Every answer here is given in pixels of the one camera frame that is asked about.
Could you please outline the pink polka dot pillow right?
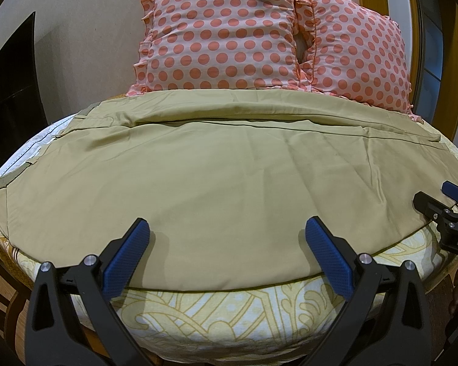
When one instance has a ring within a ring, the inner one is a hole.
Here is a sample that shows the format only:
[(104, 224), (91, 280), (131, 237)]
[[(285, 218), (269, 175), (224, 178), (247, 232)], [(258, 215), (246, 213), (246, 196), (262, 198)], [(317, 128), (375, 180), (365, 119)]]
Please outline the pink polka dot pillow right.
[(405, 42), (397, 22), (352, 0), (294, 0), (294, 8), (306, 42), (301, 88), (422, 120), (409, 102)]

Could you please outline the pink polka dot pillow left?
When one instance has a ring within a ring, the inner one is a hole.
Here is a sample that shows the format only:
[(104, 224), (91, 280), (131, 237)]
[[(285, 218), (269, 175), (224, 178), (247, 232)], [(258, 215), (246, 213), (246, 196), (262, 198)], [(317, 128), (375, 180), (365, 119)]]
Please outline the pink polka dot pillow left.
[(295, 0), (140, 0), (144, 40), (128, 95), (177, 89), (308, 92)]

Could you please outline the cream yellow patterned bedsheet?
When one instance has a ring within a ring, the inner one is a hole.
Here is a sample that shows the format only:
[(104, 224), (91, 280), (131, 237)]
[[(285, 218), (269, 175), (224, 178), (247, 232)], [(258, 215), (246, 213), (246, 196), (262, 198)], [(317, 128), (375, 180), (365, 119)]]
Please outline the cream yellow patterned bedsheet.
[[(61, 119), (22, 145), (0, 168), (0, 177), (38, 154), (72, 120)], [(379, 263), (416, 262), (425, 286), (446, 274), (453, 254), (441, 250), (430, 223), (381, 254)], [(9, 242), (0, 246), (34, 281), (40, 263)], [(279, 365), (297, 357), (300, 344), (321, 339), (343, 307), (343, 298), (318, 275), (299, 282), (233, 292), (156, 292), (128, 289), (114, 308), (140, 346), (185, 364)]]

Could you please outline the pink polka dot pillow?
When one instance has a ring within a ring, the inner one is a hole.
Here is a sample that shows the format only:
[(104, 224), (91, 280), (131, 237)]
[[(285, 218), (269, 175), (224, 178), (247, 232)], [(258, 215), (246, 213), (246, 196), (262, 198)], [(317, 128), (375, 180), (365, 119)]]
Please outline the pink polka dot pillow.
[(144, 40), (128, 95), (177, 89), (308, 92), (295, 0), (140, 0)]
[(294, 8), (306, 42), (301, 88), (422, 120), (409, 102), (405, 42), (397, 22), (352, 0), (294, 0)]

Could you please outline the khaki tan pants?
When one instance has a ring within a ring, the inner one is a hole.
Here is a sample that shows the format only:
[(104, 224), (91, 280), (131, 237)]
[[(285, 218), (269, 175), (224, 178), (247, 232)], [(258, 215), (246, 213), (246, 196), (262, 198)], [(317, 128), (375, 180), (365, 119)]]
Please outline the khaki tan pants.
[(401, 113), (279, 89), (160, 91), (80, 112), (1, 177), (0, 229), (66, 266), (142, 217), (155, 242), (134, 287), (253, 288), (319, 271), (300, 243), (309, 217), (375, 253), (423, 226), (413, 197), (442, 197), (445, 181), (458, 159)]

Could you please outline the wooden door frame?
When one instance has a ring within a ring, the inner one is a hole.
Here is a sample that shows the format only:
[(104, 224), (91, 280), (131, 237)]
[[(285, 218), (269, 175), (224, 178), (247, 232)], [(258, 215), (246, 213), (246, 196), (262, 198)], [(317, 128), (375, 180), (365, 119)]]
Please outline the wooden door frame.
[(414, 113), (449, 140), (458, 131), (458, 0), (359, 0), (400, 23)]

